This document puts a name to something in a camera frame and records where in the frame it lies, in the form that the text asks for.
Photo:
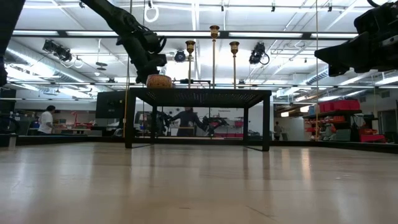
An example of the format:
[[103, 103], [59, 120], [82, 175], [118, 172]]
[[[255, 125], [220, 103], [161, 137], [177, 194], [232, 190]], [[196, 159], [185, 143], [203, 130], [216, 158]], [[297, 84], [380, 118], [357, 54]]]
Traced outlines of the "rack with red bins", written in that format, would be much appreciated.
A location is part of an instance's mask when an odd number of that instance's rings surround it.
[[331, 100], [310, 106], [303, 117], [304, 131], [311, 141], [385, 143], [373, 122], [373, 114], [364, 114], [358, 100]]

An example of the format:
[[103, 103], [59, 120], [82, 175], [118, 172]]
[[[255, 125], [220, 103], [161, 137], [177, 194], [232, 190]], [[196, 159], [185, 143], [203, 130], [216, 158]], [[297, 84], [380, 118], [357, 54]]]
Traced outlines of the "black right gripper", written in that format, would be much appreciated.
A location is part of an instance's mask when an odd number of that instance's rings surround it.
[[326, 62], [328, 76], [340, 75], [338, 67], [359, 67], [357, 72], [398, 70], [398, 1], [373, 7], [354, 20], [358, 36], [343, 44], [316, 50]]

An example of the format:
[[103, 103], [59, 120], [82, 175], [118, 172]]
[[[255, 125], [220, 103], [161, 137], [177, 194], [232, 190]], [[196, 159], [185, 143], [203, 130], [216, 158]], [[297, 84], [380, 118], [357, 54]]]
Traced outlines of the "orange leaf patterned candle tin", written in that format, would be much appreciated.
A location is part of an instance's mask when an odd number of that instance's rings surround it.
[[173, 88], [173, 83], [172, 79], [167, 75], [155, 74], [147, 77], [146, 87], [158, 89]]

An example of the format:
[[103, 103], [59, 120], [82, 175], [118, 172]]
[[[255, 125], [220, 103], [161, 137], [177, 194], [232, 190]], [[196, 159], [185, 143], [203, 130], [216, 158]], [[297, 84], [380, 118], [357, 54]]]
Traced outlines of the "medium brass candlestick holder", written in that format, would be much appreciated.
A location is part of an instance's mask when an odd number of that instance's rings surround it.
[[232, 41], [229, 43], [230, 51], [233, 54], [233, 88], [236, 89], [236, 55], [239, 50], [239, 42]]

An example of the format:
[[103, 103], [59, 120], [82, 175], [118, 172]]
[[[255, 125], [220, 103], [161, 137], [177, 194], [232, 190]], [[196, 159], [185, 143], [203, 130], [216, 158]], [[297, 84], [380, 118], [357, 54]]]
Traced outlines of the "tallest brass candlestick holder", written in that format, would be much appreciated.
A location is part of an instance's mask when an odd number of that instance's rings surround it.
[[211, 38], [212, 38], [212, 89], [215, 89], [215, 55], [216, 55], [216, 39], [218, 37], [220, 27], [217, 25], [210, 26]]

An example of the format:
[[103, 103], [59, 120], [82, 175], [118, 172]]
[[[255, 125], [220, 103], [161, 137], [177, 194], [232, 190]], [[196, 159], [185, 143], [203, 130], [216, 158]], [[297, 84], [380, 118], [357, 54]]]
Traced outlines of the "black aluminium table frame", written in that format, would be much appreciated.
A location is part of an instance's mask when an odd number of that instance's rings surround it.
[[[210, 39], [210, 31], [157, 31], [157, 35], [163, 36], [166, 39]], [[352, 32], [245, 32], [245, 31], [225, 31], [219, 30], [216, 32], [218, 39], [274, 39], [274, 40], [350, 40], [357, 36]], [[91, 39], [112, 39], [118, 35], [110, 30], [14, 30], [12, 37], [56, 37], [56, 38], [91, 38]], [[248, 109], [252, 106], [264, 102], [264, 114], [269, 113], [270, 101], [266, 96], [266, 91], [260, 90], [244, 90], [245, 94], [254, 94], [255, 97], [251, 101], [231, 101], [224, 105], [225, 108], [243, 108], [244, 115], [248, 115]], [[134, 98], [140, 98], [147, 103], [152, 103], [156, 106], [170, 106], [171, 102], [160, 99], [150, 99], [145, 89], [139, 88], [137, 90], [129, 90], [127, 92]], [[277, 142], [271, 141], [268, 138], [262, 141], [249, 141], [247, 134], [244, 134], [243, 140], [239, 142], [243, 146], [253, 148], [254, 146], [262, 146], [263, 151], [268, 151], [271, 146], [304, 146], [304, 147], [332, 147], [339, 149], [352, 149], [358, 151], [383, 152], [390, 154], [398, 154], [398, 144], [376, 144], [376, 143], [358, 143], [358, 142], [305, 142], [305, 141], [287, 141]]]

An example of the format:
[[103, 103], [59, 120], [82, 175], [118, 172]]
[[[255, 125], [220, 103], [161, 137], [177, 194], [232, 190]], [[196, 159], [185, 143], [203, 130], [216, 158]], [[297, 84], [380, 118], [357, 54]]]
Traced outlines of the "short brass candlestick holder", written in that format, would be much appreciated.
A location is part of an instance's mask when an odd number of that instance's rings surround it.
[[192, 74], [192, 53], [195, 50], [195, 41], [188, 40], [185, 42], [188, 52], [188, 88], [191, 87], [191, 74]]

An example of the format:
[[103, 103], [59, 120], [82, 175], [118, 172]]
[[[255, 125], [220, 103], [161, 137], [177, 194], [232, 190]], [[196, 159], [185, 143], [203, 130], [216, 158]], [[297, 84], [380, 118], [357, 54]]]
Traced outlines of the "black monitor box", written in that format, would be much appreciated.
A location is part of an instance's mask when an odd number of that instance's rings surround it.
[[125, 107], [124, 91], [100, 92], [96, 100], [96, 118], [123, 118]]

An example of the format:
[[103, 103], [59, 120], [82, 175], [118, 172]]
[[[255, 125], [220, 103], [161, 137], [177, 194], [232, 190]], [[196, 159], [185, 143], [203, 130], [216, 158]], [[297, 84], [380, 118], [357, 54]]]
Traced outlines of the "black perforated metal shelf riser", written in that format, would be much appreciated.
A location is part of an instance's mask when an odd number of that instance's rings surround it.
[[[231, 145], [253, 147], [259, 141], [250, 141], [248, 137], [249, 108], [262, 103], [262, 141], [261, 151], [269, 151], [270, 146], [270, 97], [269, 90], [226, 90], [226, 89], [193, 89], [193, 88], [131, 88], [126, 91], [124, 141], [126, 148], [132, 148], [134, 135], [134, 118], [136, 99], [139, 98], [152, 107], [152, 124], [150, 144], [199, 144]], [[191, 106], [199, 108], [242, 108], [244, 110], [243, 139], [241, 141], [194, 140], [194, 139], [158, 139], [155, 138], [155, 119], [159, 106]]]

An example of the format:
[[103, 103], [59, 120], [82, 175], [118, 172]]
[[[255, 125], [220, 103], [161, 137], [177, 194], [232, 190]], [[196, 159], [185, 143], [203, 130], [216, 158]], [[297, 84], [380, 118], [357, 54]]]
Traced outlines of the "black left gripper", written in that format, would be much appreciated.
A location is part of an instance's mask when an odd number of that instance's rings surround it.
[[144, 31], [136, 30], [124, 34], [124, 48], [137, 69], [136, 83], [146, 83], [149, 75], [159, 73], [157, 67], [167, 63], [165, 54], [150, 54], [144, 48], [143, 33]]

